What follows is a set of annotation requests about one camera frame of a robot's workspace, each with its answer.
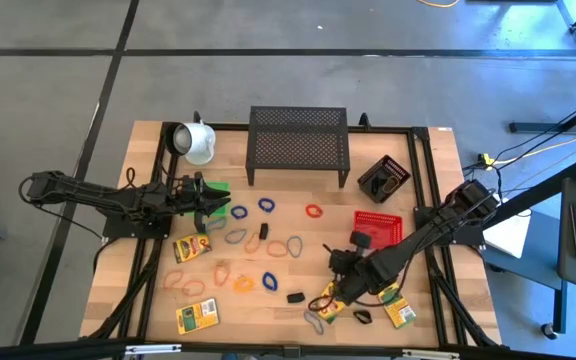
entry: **orange rubber band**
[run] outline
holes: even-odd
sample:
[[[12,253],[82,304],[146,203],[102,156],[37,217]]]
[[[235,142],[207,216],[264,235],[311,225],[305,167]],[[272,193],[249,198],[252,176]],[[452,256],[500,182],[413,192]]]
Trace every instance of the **orange rubber band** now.
[[[217,273],[219,272],[219,269],[224,269],[224,271],[226,272],[226,276],[224,277],[223,281],[217,281]],[[225,284],[226,281],[228,281],[228,276],[230,276],[230,266],[228,265],[228,263],[225,262],[217,263],[217,266],[215,266],[215,272],[213,273],[213,277],[215,279],[215,285],[222,286],[223,284]]]
[[[284,249],[284,252],[281,252],[281,253],[271,252],[270,248],[273,245],[281,245],[281,247]],[[286,244],[284,244],[283,241],[273,240],[273,241],[268,243],[268,246],[266,246],[266,253],[272,257],[284,257],[284,256],[288,255],[288,248],[286,247]]]
[[[179,275],[179,279],[173,281],[172,284],[170,284],[169,286],[166,286],[166,282],[168,281],[168,277],[169,277],[170,275],[173,275],[173,274],[180,274],[180,275]],[[169,272],[169,273],[166,274],[166,276],[164,277],[164,290],[170,290],[170,289],[172,289],[172,288],[175,286],[175,284],[178,283],[178,282],[180,282],[181,279],[183,279],[183,278],[184,278],[184,272],[181,271],[181,270],[174,270],[174,271]]]
[[[248,245],[250,245],[250,243],[252,242],[252,239],[255,238],[255,235],[257,235],[257,247],[255,247],[254,249],[251,249],[248,247]],[[247,254],[254,254],[257,252],[257,250],[259,250],[259,247],[261,246],[261,240],[259,239],[259,234],[258,233],[253,233],[252,236],[250,237],[250,240],[248,240],[246,242],[246,245],[244,245],[244,251]]]
[[[255,281],[248,276],[240,276],[235,281],[234,289],[236,292],[248,292],[255,286]]]
[[[199,290],[196,293],[192,293],[190,292],[190,290],[186,289],[189,285],[191,284],[199,284],[201,285],[201,290]],[[187,283],[184,284],[184,286],[181,287],[181,292],[184,293],[184,295],[188,296],[188,297],[192,297],[192,296],[199,296],[201,294],[204,293],[204,290],[206,289],[206,284],[204,284],[203,281],[201,280],[190,280]]]

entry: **black eraser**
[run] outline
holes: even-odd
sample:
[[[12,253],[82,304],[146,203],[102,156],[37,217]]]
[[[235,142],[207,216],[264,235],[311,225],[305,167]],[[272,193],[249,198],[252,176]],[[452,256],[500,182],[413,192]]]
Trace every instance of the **black eraser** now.
[[[267,237],[268,237],[268,224],[263,223],[261,224],[261,229],[259,229],[259,239],[266,240]]]
[[[288,300],[289,304],[296,304],[298,302],[306,300],[306,296],[304,296],[304,293],[294,293],[294,294],[288,294],[288,296],[286,296],[286,299]]]

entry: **black basket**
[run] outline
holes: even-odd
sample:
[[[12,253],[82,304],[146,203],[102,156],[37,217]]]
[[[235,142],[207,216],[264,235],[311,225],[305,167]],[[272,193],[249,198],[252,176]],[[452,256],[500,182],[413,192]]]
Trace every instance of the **black basket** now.
[[[357,182],[361,191],[381,204],[403,185],[410,174],[390,156],[384,155]]]

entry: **mesh shelf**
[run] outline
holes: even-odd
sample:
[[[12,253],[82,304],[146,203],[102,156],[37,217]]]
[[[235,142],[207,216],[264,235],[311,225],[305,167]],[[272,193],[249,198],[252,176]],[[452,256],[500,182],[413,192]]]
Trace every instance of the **mesh shelf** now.
[[[259,107],[250,110],[246,170],[336,170],[343,187],[350,171],[345,108]]]

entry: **concrete floor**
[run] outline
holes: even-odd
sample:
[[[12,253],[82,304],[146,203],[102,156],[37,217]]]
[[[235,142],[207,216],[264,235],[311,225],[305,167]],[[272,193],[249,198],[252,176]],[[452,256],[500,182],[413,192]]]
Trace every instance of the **concrete floor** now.
[[[0,0],[0,47],[114,48],[128,4]],[[568,5],[576,17],[576,3]],[[128,47],[575,49],[575,43],[548,3],[462,1],[434,9],[413,0],[142,0]],[[108,64],[108,58],[0,58],[0,227],[9,233],[0,240],[0,346],[15,341],[55,222],[21,203],[17,185],[33,171],[72,171]],[[245,122],[251,105],[344,106],[353,122],[365,111],[374,124],[451,126],[469,164],[477,153],[495,155],[528,138],[510,135],[507,123],[558,121],[576,109],[576,60],[124,58],[87,180],[117,182],[134,120],[187,121],[198,110],[208,121]],[[503,188],[575,148],[507,168]],[[477,175],[496,187],[492,174]],[[539,208],[558,217],[557,199]],[[98,230],[103,225],[82,207],[76,219]],[[76,338],[97,248],[96,239],[72,228],[39,341]],[[576,356],[575,286],[568,334],[550,341],[538,327],[552,320],[552,306],[538,299],[551,299],[552,291],[511,274],[488,276],[504,344]]]

